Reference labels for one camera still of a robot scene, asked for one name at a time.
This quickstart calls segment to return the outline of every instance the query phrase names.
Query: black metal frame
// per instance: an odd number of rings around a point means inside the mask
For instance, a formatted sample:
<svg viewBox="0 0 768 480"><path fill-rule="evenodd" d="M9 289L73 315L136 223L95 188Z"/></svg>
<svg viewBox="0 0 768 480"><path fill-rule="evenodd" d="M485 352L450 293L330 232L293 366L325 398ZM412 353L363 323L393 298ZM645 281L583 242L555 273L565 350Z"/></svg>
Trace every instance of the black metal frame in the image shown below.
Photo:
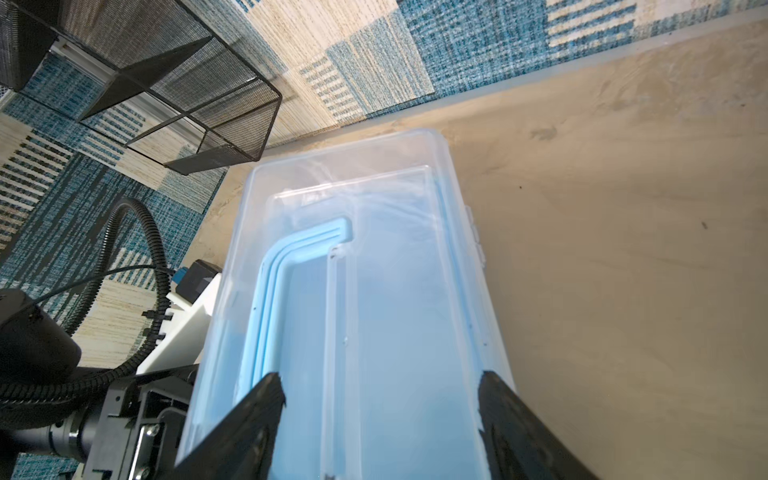
<svg viewBox="0 0 768 480"><path fill-rule="evenodd" d="M173 117L168 118L165 121L162 121L158 125L155 125L154 127L151 127L150 129L148 129L148 130L146 130L144 132L141 132L138 136L131 138L129 141L123 142L123 141L120 141L118 139L112 138L109 135L106 135L105 133L103 133L103 132L101 132L99 130L96 130L92 126L90 126L90 125L88 125L88 124L86 124L86 123L84 123L84 122L82 122L82 121L80 121L78 119L74 119L74 118L70 117L69 115L65 114L64 112L59 111L57 108L53 108L53 107L51 107L49 105L46 105L45 103L43 103L43 102L33 98L31 95L25 94L25 93L23 93L21 91L17 92L17 93L21 94L22 96L24 96L25 98L29 98L29 99L33 100L35 103L40 104L40 105L48 108L49 110L54 111L57 114L60 114L62 117L67 118L70 121L73 121L73 122L76 122L76 123L84 125L89 130L94 131L97 134L99 134L99 135L101 135L103 137L106 137L110 141L113 141L113 142L117 143L120 148L127 148L128 150L131 150L131 151L133 151L133 152L135 152L137 154L142 155L143 157L146 157L146 158L152 160L156 164L162 165L163 167L166 167L166 168L171 168L171 169L173 169L175 171L179 171L179 170L176 170L176 168L174 168L173 165L169 166L169 164L173 164L173 163L178 162L178 161L184 161L185 159L192 158L193 156L189 156L189 157L177 159L175 161L169 161L167 163L163 163L163 162L160 162L160 161L150 157L149 155L147 155L145 153L140 152L139 150L131 147L130 145L133 144L135 141L140 140L141 138L147 137L148 135L151 135L151 134L155 133L156 131L159 131L163 127L167 127L168 125L171 125L174 122L181 120L182 118L186 118L189 121L195 123L200 128L202 128L203 133L204 133L203 139L205 139L205 136L209 132L212 132L216 136L218 136L221 139L223 139L224 141L226 141L229 144L229 146L231 146L238 154L244 156L247 159L247 161L258 161L261 158L261 155L263 154L264 149L266 148L266 140L269 137L269 133L272 131L272 127L274 126L275 119L277 118L277 112L280 109L280 103L283 101L283 94L281 94L280 91L277 90L277 88L275 88L274 85L272 85L261 73L259 73L258 70L254 66L252 66L242 55L240 55L237 51L234 50L234 48L232 48L228 43L226 43L220 37L220 35L218 35L211 27L209 27L208 24L206 24L197 14L195 14L189 7L187 7L182 2L182 0L174 0L174 2L182 10L184 10L184 12L187 15L189 15L197 24L199 24L201 27L203 27L205 30L207 30L210 33L209 41L212 40L212 39L217 40L222 46L225 47L225 49L227 49L229 51L229 53L231 53L241 64L245 65L245 67L248 70L250 70L251 73L253 73L253 78L251 78L249 81L246 81L246 82L244 82L242 84L239 84L236 87L231 88L230 90L228 90L228 91L226 91L226 92L224 92L222 94L219 94L216 97L211 98L210 100L207 100L207 101L205 101L205 102L203 102L203 103L201 103L201 104L199 104L199 105L197 105L197 106L195 106L194 108L191 108L191 109L181 108L178 104L176 104L176 102L173 102L173 101L169 100L164 95L162 95L159 92L157 92L154 89L152 89L150 85L145 85L145 84L143 84L143 82L138 81L132 75L126 73L124 71L124 69L119 68L117 65L115 65L111 61L107 60L106 58L103 58L100 54L98 54L95 51L93 51L87 45L84 45L77 38L74 38L73 35L68 34L66 31L64 31L63 28L59 28L58 25L51 25L49 22L45 21L43 18L38 17L34 13L30 12L28 9L20 6L18 4L18 0L9 0L9 1L10 1L10 3L12 5L14 5L16 8L18 8L18 10L20 12L30 16L31 18L33 18L37 22L40 22L42 25L45 25L46 27L51 29L53 32L55 32L57 35L61 36L62 38L66 38L67 41L71 42L73 45L76 45L78 48L80 48L86 54L90 55L92 58L95 58L96 60L101 62L103 65L106 65L108 68L110 68L112 71L115 72L115 75L119 74L119 75L125 76L128 80L131 80L135 84L137 84L140 87L144 88L145 92L147 92L148 94L152 95L156 99L162 101L163 103L165 103L167 106L173 108L178 113L176 115L174 115ZM213 104L215 101L219 101L220 99L225 98L227 95L232 94L235 91L238 91L238 90L246 87L247 85L256 83L258 81L263 82L267 87L269 87L269 89L276 95L276 98L274 98L271 101L268 101L267 103L264 103L264 104L261 104L261 105L255 107L255 108L252 108L252 109L250 109L250 110L248 110L248 111L246 111L246 112L244 112L242 114L239 114L236 117L228 118L225 121L221 121L221 122L219 122L218 124L216 124L214 126L207 125L205 122L201 121L199 118L196 118L194 116L194 112L199 111L200 109L202 109L202 108L204 108L204 107L206 107L206 106L208 106L210 104ZM230 123L230 122L235 121L235 120L237 120L239 118L242 118L242 117L244 117L244 116L246 116L248 114L252 114L254 111L258 111L258 110L260 110L262 108L269 107L269 106L271 106L273 104L276 104L276 107L275 107L275 110L274 110L274 114L272 115L272 118L270 119L270 126L268 127L268 129L266 131L266 136L265 136L264 141L263 141L263 143L261 145L261 148L259 149L258 155L248 154L246 151L244 151L242 148L238 147L234 142L232 142L232 140L226 138L224 135L222 135L221 133L219 133L218 131L215 130L215 128L220 127L223 124ZM198 155L198 154L201 153L200 149L202 148L202 146L203 146L203 141L201 141L200 144L198 145L197 151L196 151L195 155Z"/></svg>

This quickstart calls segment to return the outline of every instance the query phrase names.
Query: clear plastic lid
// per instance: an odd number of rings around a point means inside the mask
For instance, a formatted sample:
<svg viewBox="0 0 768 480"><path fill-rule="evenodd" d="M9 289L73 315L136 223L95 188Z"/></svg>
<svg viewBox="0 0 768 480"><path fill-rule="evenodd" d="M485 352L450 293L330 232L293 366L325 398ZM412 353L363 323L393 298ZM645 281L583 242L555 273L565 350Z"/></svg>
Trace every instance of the clear plastic lid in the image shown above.
<svg viewBox="0 0 768 480"><path fill-rule="evenodd" d="M256 167L178 459L277 371L271 478L489 478L477 388L513 383L477 247L435 131Z"/></svg>

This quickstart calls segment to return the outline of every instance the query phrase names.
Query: translucent plastic box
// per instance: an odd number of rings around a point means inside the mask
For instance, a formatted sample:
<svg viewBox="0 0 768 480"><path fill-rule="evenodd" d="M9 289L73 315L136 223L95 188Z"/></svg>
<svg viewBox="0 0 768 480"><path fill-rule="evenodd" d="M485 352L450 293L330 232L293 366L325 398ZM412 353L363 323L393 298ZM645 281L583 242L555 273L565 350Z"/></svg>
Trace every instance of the translucent plastic box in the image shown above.
<svg viewBox="0 0 768 480"><path fill-rule="evenodd" d="M435 131L256 167L178 458L277 371L270 478L489 478L477 388L513 383L478 247Z"/></svg>

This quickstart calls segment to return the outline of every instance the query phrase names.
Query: container lid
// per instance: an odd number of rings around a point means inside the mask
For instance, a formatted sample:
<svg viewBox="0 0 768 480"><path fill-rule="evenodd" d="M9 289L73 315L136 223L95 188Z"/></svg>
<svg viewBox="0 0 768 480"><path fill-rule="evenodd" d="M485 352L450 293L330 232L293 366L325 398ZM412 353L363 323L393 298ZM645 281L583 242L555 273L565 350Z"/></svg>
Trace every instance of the container lid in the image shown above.
<svg viewBox="0 0 768 480"><path fill-rule="evenodd" d="M489 478L478 385L513 383L466 211L435 131L256 167L178 460L278 372L271 478Z"/></svg>

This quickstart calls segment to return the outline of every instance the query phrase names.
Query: beige table surface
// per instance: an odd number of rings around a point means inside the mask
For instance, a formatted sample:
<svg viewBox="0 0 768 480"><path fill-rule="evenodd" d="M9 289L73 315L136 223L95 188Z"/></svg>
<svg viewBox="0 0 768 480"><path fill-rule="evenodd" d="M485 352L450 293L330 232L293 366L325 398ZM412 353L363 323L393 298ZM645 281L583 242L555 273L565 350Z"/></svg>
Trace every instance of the beige table surface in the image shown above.
<svg viewBox="0 0 768 480"><path fill-rule="evenodd" d="M320 142L448 139L518 391L602 478L768 478L767 47L751 23ZM223 265L251 167L187 264Z"/></svg>

